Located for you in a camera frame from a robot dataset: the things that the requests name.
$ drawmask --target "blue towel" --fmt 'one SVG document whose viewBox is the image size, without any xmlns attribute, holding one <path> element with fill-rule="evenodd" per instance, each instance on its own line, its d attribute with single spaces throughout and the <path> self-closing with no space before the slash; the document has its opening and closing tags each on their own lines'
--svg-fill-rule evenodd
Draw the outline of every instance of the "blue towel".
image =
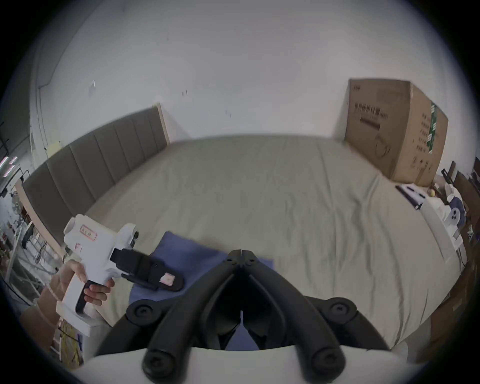
<svg viewBox="0 0 480 384">
<path fill-rule="evenodd" d="M 185 279 L 185 285 L 181 291 L 171 292 L 163 289 L 152 291 L 135 284 L 130 292 L 129 304 L 142 299 L 161 301 L 183 295 L 195 281 L 225 260 L 227 254 L 204 247 L 193 240 L 182 238 L 171 232 L 165 232 L 150 257 L 163 260 L 167 267 L 181 273 Z M 273 269 L 272 260 L 259 260 Z M 228 343 L 227 350 L 258 350 L 258 347 L 241 324 Z"/>
</svg>

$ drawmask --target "bed sheet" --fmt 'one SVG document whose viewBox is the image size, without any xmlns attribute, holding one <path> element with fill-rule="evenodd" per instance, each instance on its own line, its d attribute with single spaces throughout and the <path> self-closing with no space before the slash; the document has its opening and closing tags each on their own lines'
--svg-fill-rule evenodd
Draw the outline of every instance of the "bed sheet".
<svg viewBox="0 0 480 384">
<path fill-rule="evenodd" d="M 345 297 L 393 347 L 438 307 L 460 274 L 421 214 L 346 144 L 244 136 L 177 143 L 87 213 L 112 230 L 134 223 L 151 253 L 166 231 L 273 259 L 302 294 Z M 116 282 L 100 314 L 114 325 L 132 284 Z"/>
</svg>

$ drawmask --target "pink sticker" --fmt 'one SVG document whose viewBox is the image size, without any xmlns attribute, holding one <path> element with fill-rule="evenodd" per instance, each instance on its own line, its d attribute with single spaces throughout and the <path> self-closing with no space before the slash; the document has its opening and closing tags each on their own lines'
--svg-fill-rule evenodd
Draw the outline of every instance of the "pink sticker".
<svg viewBox="0 0 480 384">
<path fill-rule="evenodd" d="M 93 232 L 89 227 L 82 225 L 80 228 L 80 233 L 86 237 L 88 237 L 91 241 L 95 241 L 96 239 L 96 232 Z"/>
<path fill-rule="evenodd" d="M 175 276 L 171 275 L 170 273 L 165 273 L 160 279 L 160 283 L 171 287 L 173 285 L 174 280 L 175 280 Z"/>
</svg>

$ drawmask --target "upholstered headboard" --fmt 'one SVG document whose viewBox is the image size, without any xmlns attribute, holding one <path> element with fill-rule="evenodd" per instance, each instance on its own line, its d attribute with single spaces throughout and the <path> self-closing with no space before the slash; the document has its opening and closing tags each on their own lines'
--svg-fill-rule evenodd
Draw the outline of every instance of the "upholstered headboard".
<svg viewBox="0 0 480 384">
<path fill-rule="evenodd" d="M 154 107 L 100 127 L 62 148 L 23 183 L 32 209 L 61 246 L 72 216 L 168 144 Z"/>
</svg>

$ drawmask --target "screw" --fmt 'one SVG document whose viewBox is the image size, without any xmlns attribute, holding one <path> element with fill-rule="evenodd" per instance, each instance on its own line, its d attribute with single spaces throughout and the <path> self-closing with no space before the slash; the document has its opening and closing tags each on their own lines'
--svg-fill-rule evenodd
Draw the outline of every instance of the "screw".
<svg viewBox="0 0 480 384">
<path fill-rule="evenodd" d="M 348 307 L 345 304 L 335 304 L 332 306 L 332 312 L 335 315 L 346 315 L 348 313 Z"/>
<path fill-rule="evenodd" d="M 330 373 L 343 367 L 344 360 L 338 349 L 324 348 L 312 358 L 312 367 L 317 373 Z"/>
<path fill-rule="evenodd" d="M 170 376 L 175 369 L 174 359 L 166 352 L 152 351 L 144 361 L 144 371 L 152 377 Z"/>
<path fill-rule="evenodd" d="M 151 307 L 148 305 L 141 305 L 135 310 L 135 315 L 138 317 L 147 317 L 151 316 L 153 313 L 153 310 Z"/>
</svg>

